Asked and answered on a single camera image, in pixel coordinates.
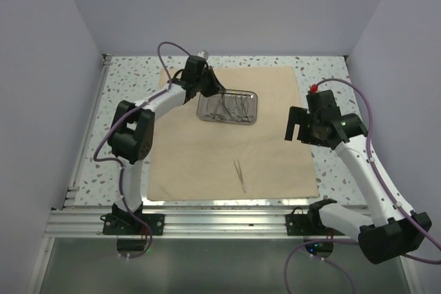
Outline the beige cloth wrap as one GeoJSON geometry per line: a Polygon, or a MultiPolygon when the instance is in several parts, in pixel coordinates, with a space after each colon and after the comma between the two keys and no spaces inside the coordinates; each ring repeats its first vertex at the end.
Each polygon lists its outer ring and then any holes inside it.
{"type": "Polygon", "coordinates": [[[284,139],[289,108],[301,106],[289,67],[216,69],[230,90],[258,96],[253,125],[199,120],[193,99],[154,126],[147,197],[153,201],[311,198],[318,195],[309,145],[284,139]],[[239,159],[246,193],[234,161],[239,159]]]}

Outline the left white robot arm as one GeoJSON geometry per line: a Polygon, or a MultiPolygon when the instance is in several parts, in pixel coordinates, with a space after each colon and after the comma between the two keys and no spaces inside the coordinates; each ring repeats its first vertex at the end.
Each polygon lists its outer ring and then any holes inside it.
{"type": "Polygon", "coordinates": [[[153,146],[156,121],[197,94],[208,97],[224,91],[207,59],[190,55],[184,68],[169,78],[162,90],[135,103],[118,104],[107,143],[121,167],[119,198],[114,207],[124,211],[119,226],[125,232],[137,233],[143,226],[139,214],[143,206],[141,175],[144,159],[153,146]]]}

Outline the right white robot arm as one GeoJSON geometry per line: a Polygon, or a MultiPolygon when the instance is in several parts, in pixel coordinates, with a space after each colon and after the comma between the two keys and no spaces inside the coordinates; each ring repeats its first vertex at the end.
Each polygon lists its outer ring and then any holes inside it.
{"type": "Polygon", "coordinates": [[[416,212],[376,160],[368,129],[354,113],[342,114],[330,90],[308,93],[307,108],[289,109],[285,140],[328,147],[336,152],[355,180],[369,216],[349,210],[332,198],[309,205],[306,214],[286,215],[287,224],[314,234],[329,229],[355,240],[373,264],[419,248],[432,226],[425,212],[416,212]]]}

